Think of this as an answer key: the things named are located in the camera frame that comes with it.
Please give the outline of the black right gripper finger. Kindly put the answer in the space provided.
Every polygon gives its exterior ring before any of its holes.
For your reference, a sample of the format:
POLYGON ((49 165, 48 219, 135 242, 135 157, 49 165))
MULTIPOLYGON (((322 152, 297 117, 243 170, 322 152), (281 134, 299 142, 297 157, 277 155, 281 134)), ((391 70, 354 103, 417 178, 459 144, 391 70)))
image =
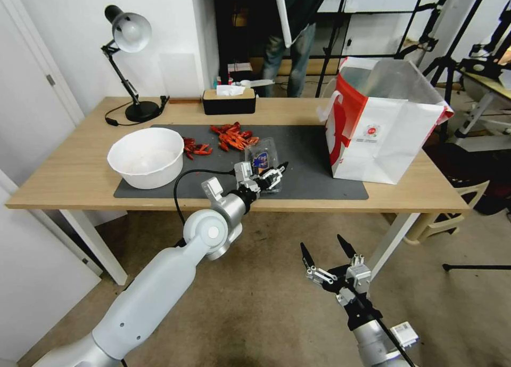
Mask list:
POLYGON ((342 250, 344 251, 344 253, 346 254, 350 261, 349 264, 342 265, 342 267, 347 268, 349 266, 359 266, 365 264, 364 256, 362 254, 357 253, 353 246, 347 240, 345 240, 340 234, 337 234, 337 240, 342 250))
POLYGON ((300 249, 302 252, 302 261, 306 268, 306 277, 317 285, 323 285, 324 283, 333 285, 336 281, 336 276, 315 265, 310 252, 303 242, 300 243, 300 249))

